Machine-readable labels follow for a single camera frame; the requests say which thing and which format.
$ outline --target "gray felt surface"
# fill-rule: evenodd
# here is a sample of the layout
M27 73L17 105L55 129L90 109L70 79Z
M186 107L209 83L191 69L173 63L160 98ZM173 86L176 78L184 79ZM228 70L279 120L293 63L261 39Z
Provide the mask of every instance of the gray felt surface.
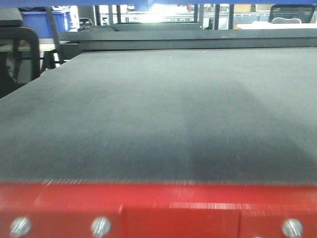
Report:
M317 184L317 49L85 53L0 100L0 181Z

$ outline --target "bolt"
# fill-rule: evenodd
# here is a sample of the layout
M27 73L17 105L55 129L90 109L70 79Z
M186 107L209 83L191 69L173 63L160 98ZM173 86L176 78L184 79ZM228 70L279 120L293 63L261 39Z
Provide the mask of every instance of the bolt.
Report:
M12 238L20 238L29 233L31 229L31 222L26 217L18 217L12 222L10 228L10 236Z
M296 219L289 219L283 224L283 234L288 238L301 238L303 233L303 226L300 221Z
M111 228L111 222L106 217L97 217L91 224L94 238L102 238L107 235Z

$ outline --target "red panel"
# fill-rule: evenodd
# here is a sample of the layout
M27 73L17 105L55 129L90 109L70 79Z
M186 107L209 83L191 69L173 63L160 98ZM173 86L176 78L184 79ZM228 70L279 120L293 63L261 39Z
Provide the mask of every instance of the red panel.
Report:
M316 238L317 212L294 211L242 211L240 238L285 238L282 232L284 221L295 218L303 225L303 238Z
M0 237L26 216L26 238L90 238L98 216L109 238L282 238L288 218L317 234L317 187L194 184L0 183Z
M127 238L235 238L239 212L209 209L127 209Z

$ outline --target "blue storage bin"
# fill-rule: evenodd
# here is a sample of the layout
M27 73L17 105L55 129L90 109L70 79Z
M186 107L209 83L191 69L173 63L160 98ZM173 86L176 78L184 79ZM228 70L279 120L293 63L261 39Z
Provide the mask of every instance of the blue storage bin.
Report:
M52 11L58 32L71 29L69 10ZM23 25L36 31L39 38L52 38L53 34L45 11L22 12Z

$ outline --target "blue bar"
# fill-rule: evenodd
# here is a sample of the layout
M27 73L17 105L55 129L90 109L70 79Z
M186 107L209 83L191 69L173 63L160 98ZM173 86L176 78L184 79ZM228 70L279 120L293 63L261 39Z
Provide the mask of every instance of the blue bar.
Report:
M149 3L164 4L200 4L200 3L270 3L270 4L315 4L317 0L0 0L0 8L4 7L36 7L36 6L63 6L63 5L111 5L135 4L146 5Z

